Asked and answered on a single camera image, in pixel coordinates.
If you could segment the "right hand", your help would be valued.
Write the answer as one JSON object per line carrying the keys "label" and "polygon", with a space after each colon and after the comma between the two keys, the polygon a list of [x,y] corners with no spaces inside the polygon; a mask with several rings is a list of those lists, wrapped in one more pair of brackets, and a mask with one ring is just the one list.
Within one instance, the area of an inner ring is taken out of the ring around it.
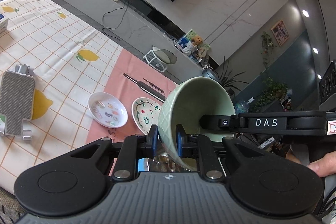
{"label": "right hand", "polygon": [[336,152],[327,153],[323,158],[310,163],[307,167],[319,177],[336,174]]}

